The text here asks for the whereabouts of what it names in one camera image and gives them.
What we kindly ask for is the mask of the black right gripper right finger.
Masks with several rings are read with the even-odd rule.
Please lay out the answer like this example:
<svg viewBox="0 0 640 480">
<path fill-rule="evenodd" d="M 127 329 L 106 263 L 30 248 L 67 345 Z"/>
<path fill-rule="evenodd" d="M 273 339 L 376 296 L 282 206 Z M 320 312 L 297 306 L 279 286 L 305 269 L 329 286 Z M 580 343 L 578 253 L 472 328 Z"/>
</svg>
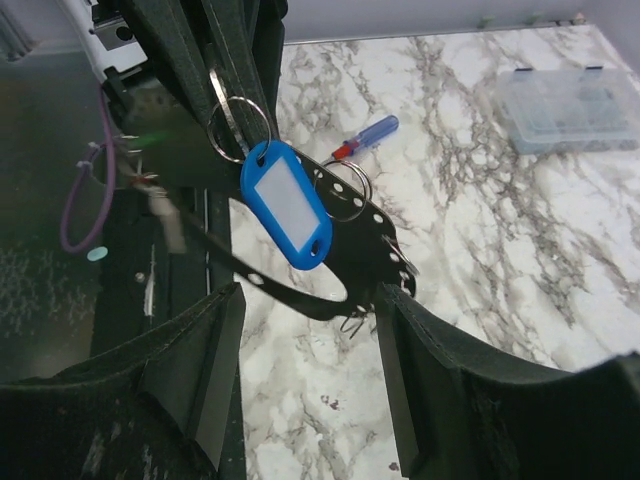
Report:
<svg viewBox="0 0 640 480">
<path fill-rule="evenodd" d="M 571 373 L 492 347 L 394 285 L 378 340 L 407 479 L 635 479 L 639 357 Z"/>
</svg>

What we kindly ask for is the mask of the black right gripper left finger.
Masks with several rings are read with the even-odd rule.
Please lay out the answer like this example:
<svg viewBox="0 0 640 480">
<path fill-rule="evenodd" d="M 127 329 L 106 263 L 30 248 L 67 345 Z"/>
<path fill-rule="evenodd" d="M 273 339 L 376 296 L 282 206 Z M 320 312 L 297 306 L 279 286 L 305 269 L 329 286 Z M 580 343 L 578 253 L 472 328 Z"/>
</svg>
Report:
<svg viewBox="0 0 640 480">
<path fill-rule="evenodd" d="M 50 378 L 1 387 L 5 479 L 242 479 L 242 288 Z"/>
</svg>

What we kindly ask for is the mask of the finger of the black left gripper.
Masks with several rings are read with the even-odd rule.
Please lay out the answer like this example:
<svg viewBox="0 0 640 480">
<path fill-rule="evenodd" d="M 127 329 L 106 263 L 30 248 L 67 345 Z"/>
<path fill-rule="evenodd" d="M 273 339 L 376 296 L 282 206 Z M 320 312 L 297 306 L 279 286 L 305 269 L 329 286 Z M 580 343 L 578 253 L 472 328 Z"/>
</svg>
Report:
<svg viewBox="0 0 640 480">
<path fill-rule="evenodd" d="M 218 136 L 247 150 L 253 142 L 279 137 L 275 107 L 285 28 L 283 1 L 203 1 L 212 41 L 206 61 L 214 88 L 214 109 L 221 109 L 224 127 L 212 111 L 206 126 L 211 145 Z"/>
<path fill-rule="evenodd" d="M 121 1 L 119 9 L 150 57 L 160 82 L 209 138 L 225 97 L 220 28 L 222 1 Z"/>
</svg>

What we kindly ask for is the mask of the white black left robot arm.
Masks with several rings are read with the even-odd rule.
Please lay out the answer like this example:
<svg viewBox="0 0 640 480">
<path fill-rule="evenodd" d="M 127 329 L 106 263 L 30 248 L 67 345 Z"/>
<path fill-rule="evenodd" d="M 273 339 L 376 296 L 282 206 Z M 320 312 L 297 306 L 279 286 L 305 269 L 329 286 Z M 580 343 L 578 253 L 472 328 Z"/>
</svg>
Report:
<svg viewBox="0 0 640 480">
<path fill-rule="evenodd" d="M 284 1 L 63 1 L 133 151 L 278 140 Z"/>
</svg>

